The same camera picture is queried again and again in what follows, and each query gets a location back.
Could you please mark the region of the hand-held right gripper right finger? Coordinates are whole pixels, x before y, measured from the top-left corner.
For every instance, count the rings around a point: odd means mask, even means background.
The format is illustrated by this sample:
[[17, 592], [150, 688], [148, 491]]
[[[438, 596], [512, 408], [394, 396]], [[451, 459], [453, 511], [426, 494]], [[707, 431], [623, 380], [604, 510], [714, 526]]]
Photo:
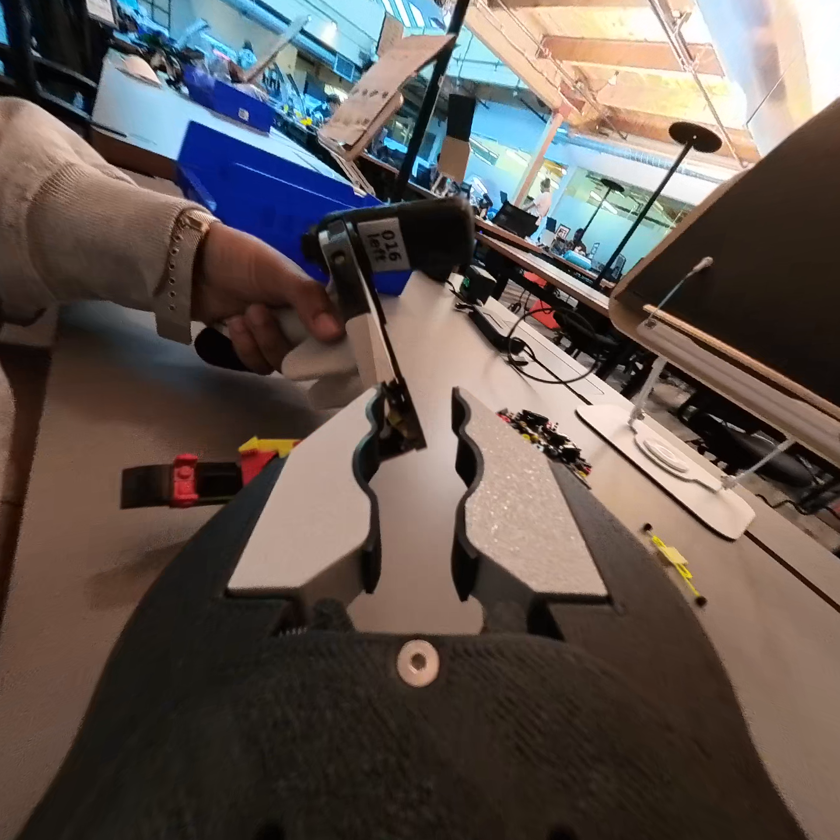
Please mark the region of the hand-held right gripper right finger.
[[462, 602], [514, 604], [526, 616], [555, 603], [609, 602], [606, 583], [550, 462], [478, 397], [451, 392], [455, 512], [451, 576]]

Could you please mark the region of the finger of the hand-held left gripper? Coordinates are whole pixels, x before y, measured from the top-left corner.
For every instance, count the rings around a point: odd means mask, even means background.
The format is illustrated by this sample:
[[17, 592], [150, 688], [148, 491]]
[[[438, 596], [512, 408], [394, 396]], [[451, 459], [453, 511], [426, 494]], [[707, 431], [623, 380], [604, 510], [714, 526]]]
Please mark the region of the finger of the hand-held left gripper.
[[348, 273], [348, 291], [352, 291], [353, 306], [358, 313], [345, 318], [353, 356], [362, 385], [369, 389], [383, 386], [389, 393], [407, 396], [405, 377], [396, 358], [396, 352], [387, 332], [385, 313], [372, 280], [358, 262], [352, 263]]

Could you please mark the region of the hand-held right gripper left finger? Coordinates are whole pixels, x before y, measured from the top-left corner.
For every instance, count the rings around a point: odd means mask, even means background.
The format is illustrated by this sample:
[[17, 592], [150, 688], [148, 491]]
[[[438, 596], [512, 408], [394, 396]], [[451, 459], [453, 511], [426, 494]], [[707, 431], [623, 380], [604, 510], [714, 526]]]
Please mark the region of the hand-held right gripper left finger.
[[370, 388], [286, 458], [239, 556], [227, 592], [280, 596], [305, 613], [324, 599], [347, 606], [382, 573], [379, 506], [385, 395]]

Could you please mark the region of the person's left forearm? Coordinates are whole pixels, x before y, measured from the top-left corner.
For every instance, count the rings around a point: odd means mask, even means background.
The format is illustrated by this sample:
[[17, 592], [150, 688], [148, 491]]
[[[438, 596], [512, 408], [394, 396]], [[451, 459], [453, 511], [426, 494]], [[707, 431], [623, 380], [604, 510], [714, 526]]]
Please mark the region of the person's left forearm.
[[152, 312], [180, 197], [135, 183], [46, 110], [1, 101], [2, 322], [73, 301]]

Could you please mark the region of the pile of loose lego pieces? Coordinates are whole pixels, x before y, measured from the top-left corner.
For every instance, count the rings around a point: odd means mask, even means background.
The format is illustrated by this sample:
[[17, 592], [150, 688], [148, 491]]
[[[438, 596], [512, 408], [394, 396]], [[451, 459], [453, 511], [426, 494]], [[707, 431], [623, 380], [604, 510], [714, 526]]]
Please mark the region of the pile of loose lego pieces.
[[583, 457], [580, 447], [557, 424], [545, 415], [526, 409], [512, 412], [503, 408], [496, 415], [513, 428], [555, 465], [567, 468], [584, 486], [591, 488], [592, 465]]

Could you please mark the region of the yellow lego axle piece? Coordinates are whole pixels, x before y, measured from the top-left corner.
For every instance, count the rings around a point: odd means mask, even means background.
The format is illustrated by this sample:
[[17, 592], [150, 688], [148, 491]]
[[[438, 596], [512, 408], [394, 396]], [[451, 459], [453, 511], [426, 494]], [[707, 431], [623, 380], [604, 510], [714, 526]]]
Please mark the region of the yellow lego axle piece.
[[707, 598], [700, 593], [693, 581], [693, 575], [688, 567], [685, 557], [674, 546], [667, 544], [657, 534], [651, 523], [646, 522], [642, 527], [642, 533], [653, 545], [659, 557], [666, 562], [678, 575], [684, 586], [687, 588], [692, 601], [703, 607], [707, 604]]

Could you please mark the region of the person's left hand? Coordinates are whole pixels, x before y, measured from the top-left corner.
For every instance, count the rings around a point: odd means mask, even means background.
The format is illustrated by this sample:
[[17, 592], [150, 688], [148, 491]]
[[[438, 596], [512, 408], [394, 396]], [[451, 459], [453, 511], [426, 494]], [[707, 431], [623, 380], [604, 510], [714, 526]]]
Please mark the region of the person's left hand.
[[324, 287], [263, 241], [211, 223], [196, 252], [192, 320], [223, 324], [248, 371], [278, 372], [291, 343], [273, 311], [290, 308], [308, 334], [325, 343], [344, 336], [343, 321]]

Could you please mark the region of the black power strip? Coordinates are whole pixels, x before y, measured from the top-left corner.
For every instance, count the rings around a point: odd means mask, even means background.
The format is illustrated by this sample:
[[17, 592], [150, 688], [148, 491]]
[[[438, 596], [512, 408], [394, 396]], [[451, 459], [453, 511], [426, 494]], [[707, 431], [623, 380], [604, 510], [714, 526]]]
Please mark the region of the black power strip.
[[498, 321], [483, 308], [471, 309], [468, 320], [495, 350], [502, 353], [519, 354], [524, 348], [525, 342], [511, 333], [512, 327]]

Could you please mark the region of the black upright pole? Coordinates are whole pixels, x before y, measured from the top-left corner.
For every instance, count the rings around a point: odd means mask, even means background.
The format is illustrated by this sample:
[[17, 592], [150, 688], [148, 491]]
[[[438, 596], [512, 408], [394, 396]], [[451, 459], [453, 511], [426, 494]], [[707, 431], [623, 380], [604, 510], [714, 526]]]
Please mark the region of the black upright pole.
[[452, 7], [451, 17], [446, 30], [447, 43], [436, 54], [431, 76], [422, 99], [421, 106], [416, 116], [415, 127], [407, 151], [404, 156], [401, 168], [393, 183], [391, 200], [393, 203], [400, 203], [413, 174], [413, 167], [418, 152], [423, 143], [428, 124], [434, 113], [437, 104], [440, 88], [448, 68], [449, 61], [455, 49], [455, 43], [466, 20], [467, 10], [470, 1], [456, 1]]

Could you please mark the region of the cardboard backed sign on stand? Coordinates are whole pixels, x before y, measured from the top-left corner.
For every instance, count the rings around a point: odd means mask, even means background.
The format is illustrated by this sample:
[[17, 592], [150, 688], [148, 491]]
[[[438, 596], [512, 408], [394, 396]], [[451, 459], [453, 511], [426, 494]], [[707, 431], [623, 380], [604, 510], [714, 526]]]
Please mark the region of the cardboard backed sign on stand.
[[455, 35], [416, 35], [403, 38], [368, 69], [318, 130], [318, 141], [338, 163], [357, 196], [372, 196], [355, 163], [403, 105], [402, 88], [409, 78], [455, 44]]

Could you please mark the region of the blue storage box with tag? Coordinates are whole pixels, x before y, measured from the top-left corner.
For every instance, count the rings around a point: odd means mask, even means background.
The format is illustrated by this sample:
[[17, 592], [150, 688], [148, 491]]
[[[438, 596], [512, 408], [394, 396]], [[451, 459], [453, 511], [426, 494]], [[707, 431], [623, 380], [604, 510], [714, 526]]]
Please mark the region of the blue storage box with tag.
[[301, 239], [325, 216], [378, 207], [343, 177], [293, 144], [279, 154], [191, 121], [176, 161], [184, 196], [228, 227], [252, 235], [294, 261], [322, 284], [328, 276], [308, 259]]

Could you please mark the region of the pale wrist watch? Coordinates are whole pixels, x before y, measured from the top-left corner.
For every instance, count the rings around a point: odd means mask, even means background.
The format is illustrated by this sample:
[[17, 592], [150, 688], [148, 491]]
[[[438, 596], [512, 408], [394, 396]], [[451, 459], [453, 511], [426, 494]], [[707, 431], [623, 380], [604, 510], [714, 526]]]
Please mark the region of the pale wrist watch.
[[157, 334], [165, 340], [193, 342], [193, 274], [200, 248], [215, 216], [188, 207], [175, 220], [166, 247], [161, 283], [152, 299]]

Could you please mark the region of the small blue bin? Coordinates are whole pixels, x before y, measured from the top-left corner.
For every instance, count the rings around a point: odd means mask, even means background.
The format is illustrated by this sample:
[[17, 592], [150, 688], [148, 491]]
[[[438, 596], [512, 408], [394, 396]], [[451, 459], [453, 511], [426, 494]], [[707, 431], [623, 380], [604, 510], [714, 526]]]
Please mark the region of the small blue bin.
[[197, 104], [258, 132], [270, 132], [275, 112], [267, 102], [194, 66], [184, 66], [182, 74], [188, 95]]

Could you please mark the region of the black stand with round disc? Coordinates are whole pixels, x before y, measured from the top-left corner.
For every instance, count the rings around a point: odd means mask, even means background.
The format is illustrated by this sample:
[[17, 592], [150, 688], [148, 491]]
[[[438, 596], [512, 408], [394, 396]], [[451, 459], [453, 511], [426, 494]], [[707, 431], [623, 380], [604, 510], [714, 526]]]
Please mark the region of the black stand with round disc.
[[698, 151], [703, 154], [713, 154], [718, 152], [721, 147], [721, 139], [716, 133], [693, 122], [673, 122], [668, 128], [668, 136], [672, 139], [672, 141], [679, 145], [680, 151], [672, 165], [668, 168], [665, 177], [651, 193], [650, 197], [646, 201], [646, 204], [638, 212], [630, 228], [626, 231], [625, 235], [600, 270], [595, 280], [596, 287], [599, 287], [606, 276], [611, 272], [617, 257], [622, 255], [623, 249], [628, 244], [629, 240], [634, 236], [640, 224], [645, 220], [648, 212], [658, 200], [660, 194], [663, 192], [670, 179], [679, 171], [679, 168], [688, 153], [691, 151]]

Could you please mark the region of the framed marker sign on stand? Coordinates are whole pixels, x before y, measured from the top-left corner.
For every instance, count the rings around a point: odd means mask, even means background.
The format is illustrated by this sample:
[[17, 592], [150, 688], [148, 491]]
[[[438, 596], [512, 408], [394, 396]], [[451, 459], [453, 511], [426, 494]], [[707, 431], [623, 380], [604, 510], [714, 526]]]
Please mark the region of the framed marker sign on stand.
[[678, 453], [644, 420], [667, 364], [838, 466], [839, 103], [732, 177], [618, 283], [609, 317], [654, 353], [632, 407], [578, 417], [717, 536], [740, 538], [754, 511], [734, 487]]

